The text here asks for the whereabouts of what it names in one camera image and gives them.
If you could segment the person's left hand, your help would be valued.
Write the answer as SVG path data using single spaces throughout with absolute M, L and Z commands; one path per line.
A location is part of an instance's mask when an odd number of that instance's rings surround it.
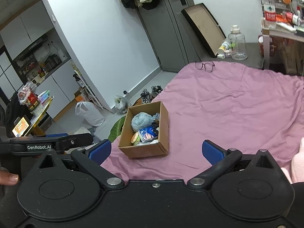
M 17 174 L 10 173 L 4 167 L 0 169 L 0 185 L 14 186 L 19 182 L 19 176 Z

